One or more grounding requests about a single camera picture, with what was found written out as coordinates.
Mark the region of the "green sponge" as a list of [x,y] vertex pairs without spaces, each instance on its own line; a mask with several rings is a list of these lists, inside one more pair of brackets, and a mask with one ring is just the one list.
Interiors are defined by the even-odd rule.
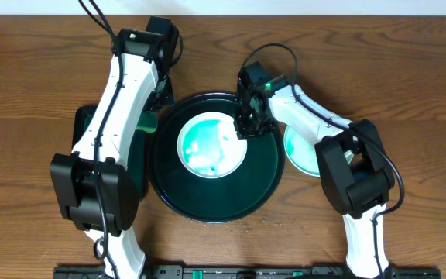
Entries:
[[157,130],[158,118],[155,112],[142,112],[136,125],[136,130],[152,134]]

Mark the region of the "white plate top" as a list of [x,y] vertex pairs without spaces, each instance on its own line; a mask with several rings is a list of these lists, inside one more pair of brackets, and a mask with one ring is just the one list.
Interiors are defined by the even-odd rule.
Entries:
[[192,174],[217,179],[243,163],[247,141],[237,137],[233,118],[223,112],[203,112],[189,119],[177,137],[177,155]]

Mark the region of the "mint plate bottom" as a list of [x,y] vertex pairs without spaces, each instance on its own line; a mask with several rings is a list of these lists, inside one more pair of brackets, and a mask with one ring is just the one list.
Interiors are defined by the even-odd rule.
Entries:
[[321,136],[336,136],[340,132],[341,129],[326,128],[320,125],[306,126],[298,132],[288,126],[283,136],[286,155],[292,164],[318,165],[314,145],[321,141]]

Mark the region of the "mint plate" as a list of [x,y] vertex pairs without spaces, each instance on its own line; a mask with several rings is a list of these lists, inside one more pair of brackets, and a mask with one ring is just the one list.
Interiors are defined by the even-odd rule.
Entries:
[[298,132],[288,126],[283,136],[286,155],[292,164],[318,165],[314,145],[321,141],[321,136],[336,136],[340,132],[341,129],[326,128],[320,125],[306,126]]
[[312,176],[312,177],[320,177],[320,171],[319,166],[316,164],[313,165],[299,165],[293,163],[293,166],[298,169],[299,171],[303,172],[306,175]]

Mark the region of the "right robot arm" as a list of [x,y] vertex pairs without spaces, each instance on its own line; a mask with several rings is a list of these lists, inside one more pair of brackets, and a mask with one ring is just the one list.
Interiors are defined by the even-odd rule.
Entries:
[[241,77],[237,96],[238,137],[262,136],[282,122],[314,147],[323,192],[344,220],[348,269],[356,277],[384,278],[383,218],[392,212],[389,191],[403,182],[374,124],[325,109],[284,76]]

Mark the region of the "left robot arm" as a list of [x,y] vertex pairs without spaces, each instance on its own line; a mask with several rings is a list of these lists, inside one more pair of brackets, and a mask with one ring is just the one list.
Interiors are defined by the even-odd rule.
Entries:
[[104,276],[139,278],[146,256],[132,224],[141,194],[128,172],[129,152],[142,112],[172,98],[170,68],[183,46],[178,30],[122,29],[105,91],[70,154],[55,154],[50,176],[60,213],[94,241]]

